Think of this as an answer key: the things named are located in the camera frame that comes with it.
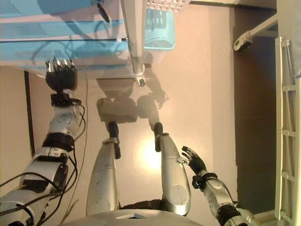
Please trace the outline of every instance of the ladder rung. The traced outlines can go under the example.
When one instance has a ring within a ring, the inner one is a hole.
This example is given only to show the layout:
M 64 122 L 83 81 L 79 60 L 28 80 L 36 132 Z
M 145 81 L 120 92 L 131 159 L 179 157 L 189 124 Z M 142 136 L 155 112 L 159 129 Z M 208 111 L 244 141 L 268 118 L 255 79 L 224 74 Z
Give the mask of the ladder rung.
M 281 211 L 280 212 L 280 216 L 282 216 L 286 221 L 288 221 L 289 223 L 292 222 L 292 219 L 286 214 L 285 211 Z
M 296 90 L 296 85 L 283 86 L 282 87 L 282 92 L 295 91 L 295 90 Z
M 290 181 L 295 181 L 295 177 L 294 176 L 292 176 L 292 175 L 290 175 L 288 172 L 282 172 L 281 173 L 281 176 L 283 177 L 283 178 L 286 178 L 286 179 L 288 179 L 288 180 L 290 180 Z
M 282 134 L 285 136 L 289 136 L 289 137 L 296 137 L 296 132 L 295 131 L 290 131 L 287 129 L 282 130 Z

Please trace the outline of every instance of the black joint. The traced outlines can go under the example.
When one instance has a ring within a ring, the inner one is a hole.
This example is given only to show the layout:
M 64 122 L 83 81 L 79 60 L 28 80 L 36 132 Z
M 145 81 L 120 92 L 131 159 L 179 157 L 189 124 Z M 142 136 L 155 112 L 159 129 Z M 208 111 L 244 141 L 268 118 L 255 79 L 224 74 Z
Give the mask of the black joint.
M 51 94 L 51 105 L 56 107 L 69 107 L 72 105 L 80 105 L 81 101 L 78 99 L 70 98 L 69 94 L 56 93 Z
M 208 178 L 215 178 L 217 179 L 217 175 L 215 173 L 206 173 L 203 175 L 203 179 L 207 180 Z
M 24 224 L 20 221 L 14 221 L 13 223 L 10 223 L 8 226 L 24 226 Z
M 201 176 L 193 176 L 192 177 L 192 186 L 194 189 L 199 189 L 203 185 L 203 178 Z
M 66 163 L 68 161 L 68 156 L 64 153 L 61 153 L 61 155 L 59 157 L 41 155 L 37 158 L 37 160 L 38 161 L 53 161 L 53 162 Z
M 70 152 L 74 149 L 74 139 L 64 133 L 49 133 L 42 147 L 57 147 Z
M 53 179 L 53 183 L 60 188 L 60 191 L 63 190 L 66 184 L 67 174 L 68 174 L 68 166 L 66 164 L 61 164 L 58 167 L 55 173 L 55 177 Z M 52 192 L 58 192 L 58 191 L 54 187 L 52 187 Z
M 208 178 L 217 179 L 217 175 L 215 173 L 206 173 L 203 176 L 193 176 L 192 177 L 192 186 L 194 189 L 200 189 L 202 192 L 206 187 L 206 182 Z
M 221 226 L 224 226 L 228 220 L 236 216 L 241 216 L 241 214 L 233 205 L 221 206 L 217 211 L 217 220 Z

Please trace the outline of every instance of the wall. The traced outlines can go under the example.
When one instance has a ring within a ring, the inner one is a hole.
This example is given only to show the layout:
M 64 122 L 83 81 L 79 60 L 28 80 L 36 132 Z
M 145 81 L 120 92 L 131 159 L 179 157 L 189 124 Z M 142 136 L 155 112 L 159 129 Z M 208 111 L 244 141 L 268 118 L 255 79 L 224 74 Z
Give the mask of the wall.
M 31 159 L 24 72 L 0 67 L 0 183 L 22 173 Z M 1 196 L 18 186 L 1 188 Z

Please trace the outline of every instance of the beige floor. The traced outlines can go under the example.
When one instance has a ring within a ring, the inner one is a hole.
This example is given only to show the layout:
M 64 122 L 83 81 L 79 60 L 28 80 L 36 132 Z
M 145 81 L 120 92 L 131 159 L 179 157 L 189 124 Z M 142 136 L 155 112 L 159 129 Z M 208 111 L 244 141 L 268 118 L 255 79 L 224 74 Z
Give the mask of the beige floor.
M 218 174 L 237 197 L 235 164 L 233 22 L 229 8 L 188 6 L 175 15 L 176 46 L 161 64 L 147 69 L 148 85 L 140 88 L 131 80 L 88 81 L 87 150 L 75 193 L 78 199 L 68 220 L 85 215 L 90 174 L 102 141 L 108 137 L 102 119 L 119 121 L 121 159 L 117 161 L 122 205 L 161 198 L 160 154 L 154 151 L 150 123 L 162 122 L 180 149 L 187 145 Z M 51 90 L 37 76 L 30 76 L 33 129 L 38 147 L 53 116 Z M 76 97 L 86 98 L 85 78 L 79 79 Z M 100 104 L 101 98 L 114 106 Z M 155 100 L 156 107 L 149 103 Z M 78 162 L 83 158 L 85 137 L 76 143 Z M 191 182 L 193 173 L 187 169 Z M 191 190 L 188 217 L 206 226 L 218 225 L 199 190 Z M 47 225 L 60 222 L 70 194 Z

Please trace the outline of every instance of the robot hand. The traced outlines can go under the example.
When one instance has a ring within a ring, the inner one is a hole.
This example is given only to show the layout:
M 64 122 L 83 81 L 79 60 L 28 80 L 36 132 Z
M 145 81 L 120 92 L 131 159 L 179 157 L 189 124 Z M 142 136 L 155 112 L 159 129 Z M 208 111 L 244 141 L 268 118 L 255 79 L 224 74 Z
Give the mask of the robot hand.
M 180 162 L 188 164 L 196 175 L 199 175 L 202 171 L 206 170 L 206 166 L 198 154 L 186 146 L 183 146 L 182 150 L 185 152 L 182 152 L 182 155 L 184 155 L 188 160 L 180 157 L 178 159 Z
M 236 208 L 226 185 L 217 178 L 215 173 L 207 172 L 203 160 L 192 149 L 183 147 L 182 153 L 187 159 L 178 157 L 178 162 L 189 165 L 196 176 L 192 185 L 199 188 L 209 202 L 212 215 L 221 226 L 248 226 L 241 213 Z

